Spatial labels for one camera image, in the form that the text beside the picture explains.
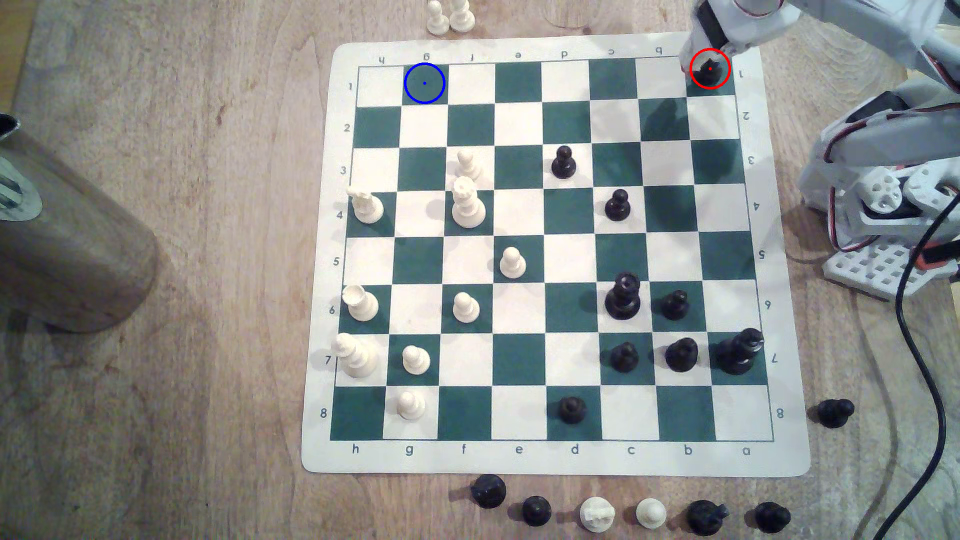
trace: red circle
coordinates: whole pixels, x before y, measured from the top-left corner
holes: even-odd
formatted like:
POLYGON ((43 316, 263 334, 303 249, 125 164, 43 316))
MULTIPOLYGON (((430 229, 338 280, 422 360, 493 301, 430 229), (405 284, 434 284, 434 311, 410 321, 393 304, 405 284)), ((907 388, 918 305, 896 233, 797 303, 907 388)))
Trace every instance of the red circle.
POLYGON ((730 80, 730 72, 731 72, 731 71, 733 71, 733 64, 730 63, 730 58, 728 58, 727 55, 725 55, 724 52, 721 51, 720 49, 704 49, 704 50, 700 51, 699 53, 693 55, 693 58, 690 59, 690 79, 693 80, 693 84, 694 84, 694 85, 699 86, 700 88, 702 88, 702 89, 704 89, 704 90, 715 90, 715 89, 719 88, 720 86, 725 85, 725 84, 727 83, 727 81, 730 80), (720 84, 717 85, 717 86, 703 86, 703 85, 700 84, 699 81, 697 81, 697 78, 693 76, 693 62, 694 62, 695 60, 697 60, 697 57, 699 57, 699 56, 702 55, 703 53, 706 53, 706 51, 715 51, 715 52, 718 52, 718 53, 720 53, 720 56, 722 56, 723 59, 724 59, 725 61, 727 61, 727 78, 723 80, 723 83, 720 83, 720 84))

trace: black pawn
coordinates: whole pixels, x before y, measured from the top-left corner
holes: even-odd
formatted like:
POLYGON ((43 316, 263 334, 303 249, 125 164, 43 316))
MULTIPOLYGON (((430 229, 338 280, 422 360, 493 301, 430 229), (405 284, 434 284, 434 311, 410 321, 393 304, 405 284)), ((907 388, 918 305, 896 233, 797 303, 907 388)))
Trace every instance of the black pawn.
POLYGON ((843 428, 852 415, 853 402, 850 400, 823 400, 817 405, 817 418, 832 430, 843 428))
POLYGON ((686 510, 686 522, 690 530, 697 536, 716 534, 723 526, 723 519, 730 515, 730 511, 723 504, 717 506, 710 501, 694 501, 686 510))
POLYGON ((577 162, 573 160, 573 151, 569 146, 561 146, 557 149, 557 158, 550 165, 553 176, 566 180, 577 172, 577 162))
POLYGON ((611 221, 623 221, 630 215, 630 195, 626 189, 617 189, 603 207, 603 211, 611 221))
POLYGON ((754 509, 756 527, 767 534, 776 534, 790 525, 790 510, 777 503, 760 503, 754 509))
POLYGON ((610 317, 620 321, 636 315, 640 311, 640 278, 627 272, 617 276, 604 306, 610 317))
POLYGON ((693 338, 678 339, 666 348, 666 365, 678 373, 693 369, 697 365, 697 342, 693 338))
POLYGON ((496 508, 507 498, 507 484, 497 475, 480 475, 470 486, 470 495, 481 508, 496 508))
POLYGON ((523 523, 530 527, 541 527, 550 521, 553 511, 550 510, 550 502, 540 495, 528 497, 523 502, 523 523))

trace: wood grain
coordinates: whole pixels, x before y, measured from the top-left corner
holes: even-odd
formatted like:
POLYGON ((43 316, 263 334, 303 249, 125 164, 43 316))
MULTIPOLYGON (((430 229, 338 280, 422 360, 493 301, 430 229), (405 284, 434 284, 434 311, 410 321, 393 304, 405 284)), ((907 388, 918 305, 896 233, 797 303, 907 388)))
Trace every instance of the wood grain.
MULTIPOLYGON (((547 20, 547 5, 476 0, 468 37, 688 28, 686 2, 607 1, 568 30, 547 20)), ((812 20, 762 52, 806 400, 857 405, 841 430, 811 425, 809 473, 506 477, 509 503, 541 494, 557 510, 533 529, 509 503, 472 505, 469 477, 302 469, 330 59, 344 42, 426 38, 424 22, 413 0, 41 5, 14 110, 154 230, 162 254, 154 292, 113 330, 68 335, 3 313, 0 535, 587 538, 575 510, 601 495, 623 517, 609 538, 691 536, 677 519, 634 525, 632 505, 648 496, 671 518, 696 499, 726 503, 724 538, 765 537, 744 513, 768 500, 793 511, 786 537, 872 536, 929 458, 933 409, 891 307, 822 279, 823 219, 801 206, 794 181, 821 127, 903 72, 812 20)), ((889 537, 957 537, 960 339, 946 285, 906 311, 942 385, 950 438, 889 537)))

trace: chessboard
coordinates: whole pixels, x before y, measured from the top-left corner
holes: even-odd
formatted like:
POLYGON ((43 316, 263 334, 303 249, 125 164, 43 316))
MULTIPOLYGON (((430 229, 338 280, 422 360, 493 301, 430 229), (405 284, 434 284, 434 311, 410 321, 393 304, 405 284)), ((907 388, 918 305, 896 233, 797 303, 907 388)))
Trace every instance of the chessboard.
POLYGON ((680 68, 686 33, 351 43, 330 69, 302 425, 313 472, 786 477, 809 468, 804 393, 766 96, 757 50, 729 80, 695 85, 680 68), (551 161, 569 146, 576 174, 551 161), (452 219, 467 149, 486 218, 452 219), (383 204, 356 217, 348 187, 383 204), (632 211, 604 212, 618 189, 632 211), (527 269, 498 262, 517 247, 527 269), (604 298, 639 277, 640 312, 616 320, 604 298), (345 286, 379 304, 348 313, 345 286), (670 320, 660 300, 687 292, 670 320), (467 292, 480 306, 453 315, 467 292), (729 375, 716 347, 762 331, 755 365, 729 375), (347 332, 375 369, 348 375, 347 332), (693 369, 664 350, 690 337, 693 369), (640 354, 628 373, 612 347, 640 354), (401 353, 429 353, 411 375, 401 353), (414 390, 425 413, 397 413, 414 390), (584 400, 578 424, 559 418, 584 400))

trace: blue circle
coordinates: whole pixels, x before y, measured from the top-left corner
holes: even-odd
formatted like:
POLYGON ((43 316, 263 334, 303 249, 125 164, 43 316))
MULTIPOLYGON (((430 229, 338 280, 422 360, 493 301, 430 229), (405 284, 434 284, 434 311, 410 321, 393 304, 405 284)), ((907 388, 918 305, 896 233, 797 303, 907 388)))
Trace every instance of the blue circle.
POLYGON ((422 105, 427 105, 427 104, 433 103, 433 102, 437 101, 438 99, 440 99, 440 96, 444 95, 444 90, 446 90, 446 77, 444 77, 443 71, 441 71, 440 68, 437 67, 435 64, 432 64, 432 63, 430 63, 430 62, 428 62, 428 61, 422 61, 422 62, 420 62, 420 63, 416 63, 416 64, 410 66, 410 69, 407 70, 406 75, 403 76, 403 91, 404 91, 404 92, 407 92, 407 96, 409 96, 410 99, 412 99, 412 100, 414 100, 414 101, 416 101, 417 103, 420 103, 420 104, 422 104, 422 105), (415 68, 421 66, 421 65, 429 65, 430 67, 436 69, 436 70, 437 70, 437 73, 440 73, 440 80, 444 82, 444 85, 441 86, 441 88, 440 88, 440 93, 437 94, 437 97, 431 99, 430 101, 421 101, 421 100, 415 98, 413 95, 410 94, 410 88, 407 87, 407 79, 410 78, 410 72, 413 71, 415 68))

